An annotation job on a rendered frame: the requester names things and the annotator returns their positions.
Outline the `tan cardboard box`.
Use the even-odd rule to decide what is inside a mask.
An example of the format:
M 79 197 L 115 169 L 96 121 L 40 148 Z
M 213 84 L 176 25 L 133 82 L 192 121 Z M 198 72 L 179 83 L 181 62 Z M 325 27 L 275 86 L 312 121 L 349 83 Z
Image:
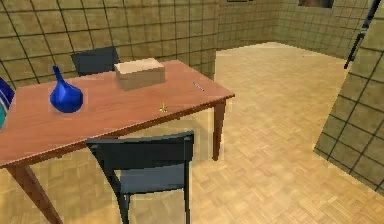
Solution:
M 165 82 L 165 67 L 154 58 L 114 65 L 121 88 L 127 91 Z

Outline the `dark grey chair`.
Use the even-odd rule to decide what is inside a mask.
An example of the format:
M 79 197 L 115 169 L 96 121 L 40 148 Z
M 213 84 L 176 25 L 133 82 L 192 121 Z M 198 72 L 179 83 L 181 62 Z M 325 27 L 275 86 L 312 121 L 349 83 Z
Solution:
M 178 189 L 184 192 L 185 223 L 191 224 L 189 164 L 193 131 L 141 138 L 88 138 L 86 145 L 116 196 L 122 224 L 129 224 L 131 195 Z
M 79 76 L 114 71 L 114 65 L 120 62 L 114 46 L 77 52 L 71 59 Z

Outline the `brown wooden table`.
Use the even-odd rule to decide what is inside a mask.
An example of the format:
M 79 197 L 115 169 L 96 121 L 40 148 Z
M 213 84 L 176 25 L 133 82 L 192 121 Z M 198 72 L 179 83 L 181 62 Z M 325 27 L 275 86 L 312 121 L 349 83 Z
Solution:
M 84 96 L 75 113 L 52 107 L 53 82 L 15 91 L 0 129 L 0 169 L 8 170 L 51 224 L 63 222 L 30 166 L 82 149 L 89 137 L 124 136 L 213 108 L 213 158 L 218 158 L 226 100 L 234 94 L 178 60 L 163 66 L 164 83 L 131 91 L 120 88 L 113 72 L 70 78 Z M 167 112 L 159 111 L 162 103 Z

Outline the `blue vase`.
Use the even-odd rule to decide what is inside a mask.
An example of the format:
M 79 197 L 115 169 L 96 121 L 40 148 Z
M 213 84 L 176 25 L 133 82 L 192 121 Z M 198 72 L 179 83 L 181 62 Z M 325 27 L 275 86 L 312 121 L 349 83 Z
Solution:
M 51 105 L 62 113 L 77 112 L 83 105 L 82 91 L 64 80 L 58 66 L 54 65 L 52 69 L 56 86 L 50 94 Z

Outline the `dark framed picture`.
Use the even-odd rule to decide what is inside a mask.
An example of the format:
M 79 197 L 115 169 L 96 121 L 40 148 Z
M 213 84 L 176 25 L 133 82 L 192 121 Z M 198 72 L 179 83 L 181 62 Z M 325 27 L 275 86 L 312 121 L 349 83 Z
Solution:
M 334 0 L 299 0 L 298 6 L 332 8 Z

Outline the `blue and teal striped object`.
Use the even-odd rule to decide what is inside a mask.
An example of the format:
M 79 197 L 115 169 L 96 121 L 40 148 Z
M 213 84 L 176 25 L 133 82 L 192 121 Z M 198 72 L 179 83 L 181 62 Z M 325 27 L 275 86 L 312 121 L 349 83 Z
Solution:
M 7 116 L 13 97 L 14 97 L 14 91 L 0 77 L 0 129 L 4 124 L 4 121 Z

